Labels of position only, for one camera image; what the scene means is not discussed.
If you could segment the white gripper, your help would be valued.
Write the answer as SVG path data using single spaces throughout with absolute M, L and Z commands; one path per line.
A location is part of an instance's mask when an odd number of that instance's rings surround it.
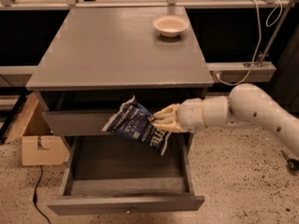
M 203 101 L 200 98 L 188 99 L 182 104 L 171 104 L 156 112 L 153 117 L 156 119 L 176 118 L 176 120 L 170 122 L 163 120 L 152 122 L 156 129 L 170 133 L 196 133 L 206 129 Z

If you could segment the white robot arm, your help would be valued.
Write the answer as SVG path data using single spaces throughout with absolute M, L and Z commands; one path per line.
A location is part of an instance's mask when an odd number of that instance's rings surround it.
M 152 124 L 170 133 L 197 133 L 208 127 L 259 126 L 299 156 L 299 118 L 249 83 L 235 86 L 228 96 L 193 98 L 169 105 L 153 115 Z

